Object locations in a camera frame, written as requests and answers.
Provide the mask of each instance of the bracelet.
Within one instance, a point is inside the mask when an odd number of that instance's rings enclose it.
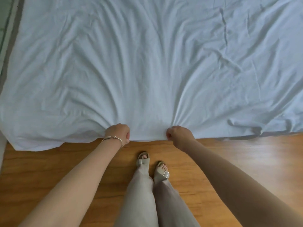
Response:
[[[101,142],[103,142],[104,140],[107,140],[107,139],[119,139],[121,141],[121,147],[120,148],[123,147],[123,141],[120,138],[118,138],[117,136],[113,136],[113,137],[112,136],[107,136],[107,137],[104,137]]]

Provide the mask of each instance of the person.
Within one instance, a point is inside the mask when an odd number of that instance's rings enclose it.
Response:
[[[173,126],[166,135],[176,148],[195,161],[243,227],[303,226],[299,214],[242,170],[205,148],[190,130]],[[21,227],[80,225],[106,167],[118,150],[129,143],[130,130],[127,125],[117,124],[108,128],[105,136],[37,205]],[[153,180],[148,168],[149,155],[143,152],[114,227],[200,226],[170,184],[168,166],[160,161]]]

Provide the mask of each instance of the sandal buckle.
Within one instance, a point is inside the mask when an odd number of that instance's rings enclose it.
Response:
[[[169,176],[168,171],[164,171],[163,176],[164,176],[165,178],[167,178],[167,177]]]

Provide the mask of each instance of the wooden floor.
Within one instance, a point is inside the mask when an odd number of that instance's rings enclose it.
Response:
[[[14,151],[8,144],[0,175],[0,226],[17,226],[99,142],[67,143],[42,152]],[[205,139],[200,142],[303,214],[303,134],[249,141]],[[167,141],[131,142],[120,150],[109,164],[81,226],[112,226],[135,171],[137,154],[142,150],[151,156],[150,175],[157,160],[168,164],[172,185],[201,226],[240,226],[195,163]]]

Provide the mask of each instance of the beige pants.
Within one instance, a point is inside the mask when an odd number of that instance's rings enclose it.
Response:
[[[200,227],[168,180],[154,186],[148,166],[140,165],[129,183],[114,227]]]

